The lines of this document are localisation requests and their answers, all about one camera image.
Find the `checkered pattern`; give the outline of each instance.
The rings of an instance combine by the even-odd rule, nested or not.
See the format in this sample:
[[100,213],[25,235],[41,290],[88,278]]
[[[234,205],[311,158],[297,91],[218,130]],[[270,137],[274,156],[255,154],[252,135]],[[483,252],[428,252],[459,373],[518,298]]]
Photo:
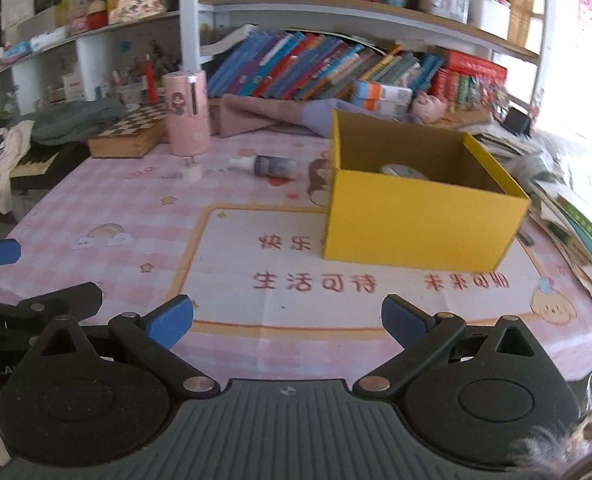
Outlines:
[[122,121],[105,130],[99,137],[137,136],[165,120],[165,104],[144,105],[126,116]]
[[[187,184],[177,178],[183,159],[160,145],[143,159],[90,158],[48,194],[14,229],[22,257],[0,267],[0,301],[16,303],[82,282],[102,288],[104,303],[89,323],[106,323],[120,312],[149,312],[172,288],[187,243],[206,208],[217,203],[313,206],[307,195],[306,168],[329,148],[314,137],[269,132],[213,139],[198,156],[203,178]],[[299,177],[278,186],[266,178],[229,170],[229,159],[254,150],[263,155],[298,161]],[[175,197],[163,205],[165,197]],[[73,250],[76,242],[103,224],[118,224],[134,238],[130,246],[106,246],[105,238],[91,248]],[[569,298],[578,318],[566,326],[530,323],[563,375],[584,376],[592,369],[592,301],[572,275],[546,234],[530,220],[523,226],[541,269],[556,290]],[[151,264],[151,272],[141,267]],[[383,332],[375,340],[304,341],[257,339],[189,332],[174,351],[221,384],[242,378],[344,377],[351,384],[365,372],[395,355],[400,348]]]

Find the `gray ribbed panel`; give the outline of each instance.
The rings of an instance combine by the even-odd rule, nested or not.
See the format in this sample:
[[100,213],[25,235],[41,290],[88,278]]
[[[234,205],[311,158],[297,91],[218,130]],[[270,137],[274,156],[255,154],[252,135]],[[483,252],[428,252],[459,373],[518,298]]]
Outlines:
[[538,478],[451,463],[416,442],[392,406],[359,400],[340,380],[236,380],[215,400],[185,402],[155,442],[128,457],[74,470],[18,459],[0,471],[0,480]]

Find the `yellow box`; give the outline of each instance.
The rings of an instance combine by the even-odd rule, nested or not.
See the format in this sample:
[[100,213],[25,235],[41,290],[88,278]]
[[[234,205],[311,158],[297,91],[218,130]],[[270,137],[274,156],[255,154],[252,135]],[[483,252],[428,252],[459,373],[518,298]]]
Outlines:
[[[324,257],[418,269],[490,272],[529,197],[461,132],[334,112]],[[404,164],[429,178],[381,174]]]

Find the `pink pig figurine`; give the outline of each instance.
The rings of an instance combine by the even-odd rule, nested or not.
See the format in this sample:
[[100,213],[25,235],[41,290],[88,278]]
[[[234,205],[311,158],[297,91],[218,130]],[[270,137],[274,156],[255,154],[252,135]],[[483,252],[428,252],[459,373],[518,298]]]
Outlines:
[[411,112],[425,124],[435,123],[447,112],[447,99],[418,92],[412,102]]

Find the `pink and white bottle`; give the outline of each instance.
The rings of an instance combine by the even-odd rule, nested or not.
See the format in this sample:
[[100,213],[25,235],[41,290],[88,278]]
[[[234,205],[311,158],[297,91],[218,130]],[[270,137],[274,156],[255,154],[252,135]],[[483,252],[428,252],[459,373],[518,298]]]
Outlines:
[[200,155],[211,143],[206,76],[173,72],[163,77],[167,100],[167,134],[173,155]]

